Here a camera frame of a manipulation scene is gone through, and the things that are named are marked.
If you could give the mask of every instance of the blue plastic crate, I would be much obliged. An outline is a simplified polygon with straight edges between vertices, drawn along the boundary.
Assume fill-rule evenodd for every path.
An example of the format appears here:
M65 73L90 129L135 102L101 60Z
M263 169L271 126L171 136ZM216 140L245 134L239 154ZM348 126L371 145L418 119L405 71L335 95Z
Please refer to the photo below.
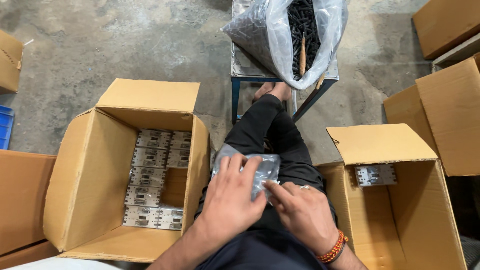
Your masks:
M13 109L0 105L0 149L8 149L13 126Z

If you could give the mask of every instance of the person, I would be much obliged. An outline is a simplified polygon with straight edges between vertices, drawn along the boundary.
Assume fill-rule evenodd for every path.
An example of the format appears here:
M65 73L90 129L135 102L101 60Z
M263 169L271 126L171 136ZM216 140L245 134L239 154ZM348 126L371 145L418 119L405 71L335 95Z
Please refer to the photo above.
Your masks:
M324 191L323 176L282 106L290 98L284 83L265 83L254 103L225 139L242 154L221 160L204 189L193 225L149 270L365 270L340 237L335 211ZM278 180L251 201L253 177L264 153L264 137L281 158ZM319 257L340 248L328 263Z

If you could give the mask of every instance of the black pants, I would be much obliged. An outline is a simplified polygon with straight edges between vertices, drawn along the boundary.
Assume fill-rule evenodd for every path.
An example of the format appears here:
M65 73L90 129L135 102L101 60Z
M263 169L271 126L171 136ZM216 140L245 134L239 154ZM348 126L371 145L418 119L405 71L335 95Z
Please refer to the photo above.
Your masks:
M308 184L322 192L323 176L312 165L307 146L301 138L292 118L282 106L280 100L270 94L263 95L245 112L241 121L237 122L225 138L225 143L240 153L263 154L264 137L267 137L276 154L281 158L278 180L280 184L293 182L298 185ZM195 217L203 208L206 194L203 197ZM330 203L332 216L335 210ZM271 205L267 205L262 218L252 225L251 229L284 229L280 218Z

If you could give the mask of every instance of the bare foot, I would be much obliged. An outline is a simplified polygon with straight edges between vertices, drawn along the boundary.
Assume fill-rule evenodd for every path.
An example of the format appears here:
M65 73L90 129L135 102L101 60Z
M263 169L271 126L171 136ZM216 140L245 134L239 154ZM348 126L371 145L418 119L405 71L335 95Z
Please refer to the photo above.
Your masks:
M275 87L269 94L274 95L280 101L285 101L292 97L291 90L286 83L275 83Z
M253 96L253 101L257 101L261 96L269 93L270 91L273 90L273 87L275 86L274 82L266 82L260 89L255 92L255 95Z

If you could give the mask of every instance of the red thread bracelet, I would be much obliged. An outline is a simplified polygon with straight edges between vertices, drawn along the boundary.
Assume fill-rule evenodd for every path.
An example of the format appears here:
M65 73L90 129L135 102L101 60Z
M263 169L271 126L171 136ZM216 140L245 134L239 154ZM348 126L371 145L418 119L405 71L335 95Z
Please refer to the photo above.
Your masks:
M319 259L322 263L333 262L343 250L345 243L348 242L348 237L346 237L341 230L337 230L339 234L338 241L336 242L332 250L325 255L317 256L317 259Z

